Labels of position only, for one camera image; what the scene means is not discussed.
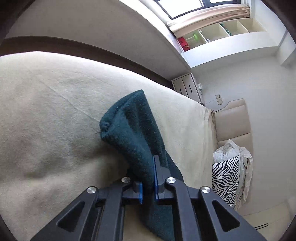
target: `wall outlet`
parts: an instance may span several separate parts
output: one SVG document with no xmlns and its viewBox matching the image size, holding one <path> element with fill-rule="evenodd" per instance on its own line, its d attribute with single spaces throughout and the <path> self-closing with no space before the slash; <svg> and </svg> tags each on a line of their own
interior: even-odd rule
<svg viewBox="0 0 296 241">
<path fill-rule="evenodd" d="M 222 98 L 221 98 L 221 95 L 220 95 L 220 94 L 216 95 L 216 99 L 217 99 L 218 105 L 221 105 L 221 104 L 223 104 L 223 100 L 222 100 Z"/>
</svg>

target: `triangular cutout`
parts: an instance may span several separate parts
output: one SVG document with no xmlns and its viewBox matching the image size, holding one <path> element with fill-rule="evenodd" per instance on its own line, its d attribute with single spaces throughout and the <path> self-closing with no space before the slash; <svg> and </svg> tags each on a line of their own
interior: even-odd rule
<svg viewBox="0 0 296 241">
<path fill-rule="evenodd" d="M 63 216 L 58 221 L 57 226 L 68 232 L 74 232 L 84 205 L 85 202 L 77 203 L 69 212 L 66 213 L 65 216 Z"/>
<path fill-rule="evenodd" d="M 220 203 L 213 201 L 212 204 L 224 232 L 228 232 L 240 226 L 239 221 L 237 221 Z"/>
</svg>

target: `zebra print fabric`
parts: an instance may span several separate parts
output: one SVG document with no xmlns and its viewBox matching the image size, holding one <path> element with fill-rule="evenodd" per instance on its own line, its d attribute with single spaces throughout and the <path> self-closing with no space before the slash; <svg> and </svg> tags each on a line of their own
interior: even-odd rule
<svg viewBox="0 0 296 241">
<path fill-rule="evenodd" d="M 234 207 L 239 183 L 239 156 L 213 164 L 212 189 L 230 207 Z"/>
</svg>

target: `mattress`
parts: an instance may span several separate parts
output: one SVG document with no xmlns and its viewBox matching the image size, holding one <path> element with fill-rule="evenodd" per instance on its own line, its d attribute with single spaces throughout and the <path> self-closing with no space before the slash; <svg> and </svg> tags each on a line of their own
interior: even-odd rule
<svg viewBox="0 0 296 241">
<path fill-rule="evenodd" d="M 89 186 L 106 187 L 127 164 L 101 141 L 99 121 L 143 89 L 167 152 L 188 186 L 212 186 L 210 110 L 125 69 L 44 52 L 0 57 L 0 214 L 30 240 Z M 159 240 L 127 207 L 124 240 Z"/>
</svg>

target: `folded towel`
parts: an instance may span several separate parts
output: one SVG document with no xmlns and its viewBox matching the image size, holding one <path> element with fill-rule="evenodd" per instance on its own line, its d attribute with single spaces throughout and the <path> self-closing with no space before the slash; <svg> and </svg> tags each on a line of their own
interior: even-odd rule
<svg viewBox="0 0 296 241">
<path fill-rule="evenodd" d="M 174 241 L 172 207 L 155 203 L 152 155 L 159 155 L 161 166 L 167 167 L 172 177 L 183 181 L 183 176 L 165 150 L 143 90 L 117 101 L 102 117 L 100 128 L 101 139 L 113 145 L 128 161 L 128 175 L 143 182 L 141 221 L 159 238 Z"/>
</svg>

